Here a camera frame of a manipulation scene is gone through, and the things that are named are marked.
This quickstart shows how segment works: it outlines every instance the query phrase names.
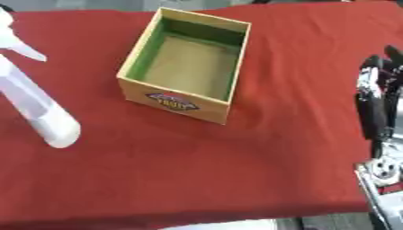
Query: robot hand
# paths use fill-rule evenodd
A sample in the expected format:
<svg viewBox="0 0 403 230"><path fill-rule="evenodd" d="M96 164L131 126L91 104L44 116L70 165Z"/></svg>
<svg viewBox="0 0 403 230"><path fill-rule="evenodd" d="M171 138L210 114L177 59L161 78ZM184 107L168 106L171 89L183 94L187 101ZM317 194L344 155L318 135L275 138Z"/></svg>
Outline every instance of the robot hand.
<svg viewBox="0 0 403 230"><path fill-rule="evenodd" d="M355 103L371 160L355 166L369 200L375 229L403 229L403 190L384 192L403 180L403 54L385 48L390 59L367 58L357 81Z"/></svg>

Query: open box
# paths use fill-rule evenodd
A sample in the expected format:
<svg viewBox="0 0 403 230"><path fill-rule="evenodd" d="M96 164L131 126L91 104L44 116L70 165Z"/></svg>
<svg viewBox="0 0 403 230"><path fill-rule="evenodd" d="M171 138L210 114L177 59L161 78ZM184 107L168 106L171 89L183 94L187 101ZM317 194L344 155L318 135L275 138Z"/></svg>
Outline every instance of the open box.
<svg viewBox="0 0 403 230"><path fill-rule="evenodd" d="M250 23L160 8L118 73L127 100L225 124Z"/></svg>

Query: box label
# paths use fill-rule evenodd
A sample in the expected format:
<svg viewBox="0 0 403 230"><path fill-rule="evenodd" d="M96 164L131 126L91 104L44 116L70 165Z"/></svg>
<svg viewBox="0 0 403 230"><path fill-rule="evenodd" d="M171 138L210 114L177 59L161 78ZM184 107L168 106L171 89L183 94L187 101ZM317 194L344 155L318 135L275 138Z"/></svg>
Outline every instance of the box label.
<svg viewBox="0 0 403 230"><path fill-rule="evenodd" d="M190 111L199 109L199 107L191 102L179 97L165 95L163 93L148 93L146 96L150 99L156 100L159 104L165 106L171 111Z"/></svg>

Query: table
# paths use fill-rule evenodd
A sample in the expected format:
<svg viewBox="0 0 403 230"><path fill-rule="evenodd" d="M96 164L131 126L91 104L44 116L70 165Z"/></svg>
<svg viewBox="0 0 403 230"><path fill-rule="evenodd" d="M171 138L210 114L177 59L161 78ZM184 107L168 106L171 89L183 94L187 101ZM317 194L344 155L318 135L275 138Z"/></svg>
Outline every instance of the table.
<svg viewBox="0 0 403 230"><path fill-rule="evenodd" d="M16 13L47 63L5 54L80 121L47 146L0 98L0 223L153 229L367 210L353 164L369 157L354 107L358 67L403 48L390 2L243 5L251 22L228 124L127 102L115 75L153 13Z"/></svg>

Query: spray bottle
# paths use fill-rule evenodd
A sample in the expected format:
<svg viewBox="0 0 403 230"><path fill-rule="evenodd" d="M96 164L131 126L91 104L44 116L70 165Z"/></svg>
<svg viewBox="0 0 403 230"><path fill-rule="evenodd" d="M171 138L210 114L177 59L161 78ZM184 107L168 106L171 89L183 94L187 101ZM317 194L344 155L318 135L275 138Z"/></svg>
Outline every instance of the spray bottle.
<svg viewBox="0 0 403 230"><path fill-rule="evenodd" d="M46 61L10 28L13 17L0 7L0 49L10 49L28 58ZM39 88L24 72L0 54L0 92L53 147L72 145L80 136L79 123Z"/></svg>

